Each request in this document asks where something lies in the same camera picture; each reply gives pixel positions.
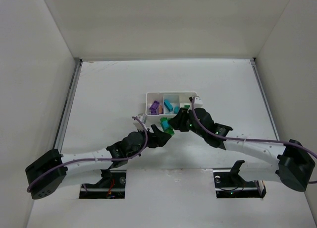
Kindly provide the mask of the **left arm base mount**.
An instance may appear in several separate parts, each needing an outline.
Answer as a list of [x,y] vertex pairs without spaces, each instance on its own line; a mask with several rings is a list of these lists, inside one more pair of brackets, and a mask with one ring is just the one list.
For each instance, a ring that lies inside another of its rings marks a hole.
[[126,170],[102,170],[102,179],[95,184],[82,184],[79,199],[124,199]]

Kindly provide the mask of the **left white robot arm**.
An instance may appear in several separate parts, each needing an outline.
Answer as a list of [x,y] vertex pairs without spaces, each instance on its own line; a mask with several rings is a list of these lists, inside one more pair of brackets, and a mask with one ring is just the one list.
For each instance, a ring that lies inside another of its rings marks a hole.
[[106,148],[82,154],[62,154],[57,149],[45,152],[25,169],[32,199],[38,200],[54,193],[66,180],[85,172],[97,171],[103,179],[103,171],[118,168],[140,156],[145,148],[163,147],[172,138],[158,129],[133,131],[122,140]]

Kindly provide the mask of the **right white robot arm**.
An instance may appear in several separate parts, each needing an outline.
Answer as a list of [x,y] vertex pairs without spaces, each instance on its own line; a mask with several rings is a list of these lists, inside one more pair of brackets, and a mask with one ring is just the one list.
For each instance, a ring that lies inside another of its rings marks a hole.
[[181,108],[169,120],[169,125],[181,132],[191,131],[214,147],[239,152],[259,159],[258,163],[238,160],[230,173],[246,182],[253,180],[275,181],[286,187],[304,192],[310,184],[315,168],[313,153],[298,141],[288,142],[247,138],[245,135],[231,136],[232,127],[213,121],[203,108],[189,110]]

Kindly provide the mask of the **purple lego plate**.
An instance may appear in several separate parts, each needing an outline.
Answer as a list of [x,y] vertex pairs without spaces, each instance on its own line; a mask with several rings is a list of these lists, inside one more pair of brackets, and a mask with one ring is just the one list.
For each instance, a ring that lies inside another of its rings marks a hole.
[[159,109],[160,103],[156,100],[154,100],[154,102],[151,104],[151,106],[149,107],[150,112],[157,112]]

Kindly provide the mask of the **purple curved lego brick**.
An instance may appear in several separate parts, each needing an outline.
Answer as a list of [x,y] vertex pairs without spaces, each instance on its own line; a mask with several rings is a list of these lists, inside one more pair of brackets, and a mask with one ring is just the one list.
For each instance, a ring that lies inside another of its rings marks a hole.
[[158,114],[158,111],[157,110],[150,110],[150,115],[157,115]]

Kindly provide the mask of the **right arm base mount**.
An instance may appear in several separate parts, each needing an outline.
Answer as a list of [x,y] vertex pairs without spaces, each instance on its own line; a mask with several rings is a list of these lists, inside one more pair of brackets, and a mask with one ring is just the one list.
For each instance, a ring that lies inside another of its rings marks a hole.
[[266,187],[261,180],[245,181],[239,174],[245,163],[238,160],[231,168],[213,170],[215,194],[218,199],[260,198],[266,195]]

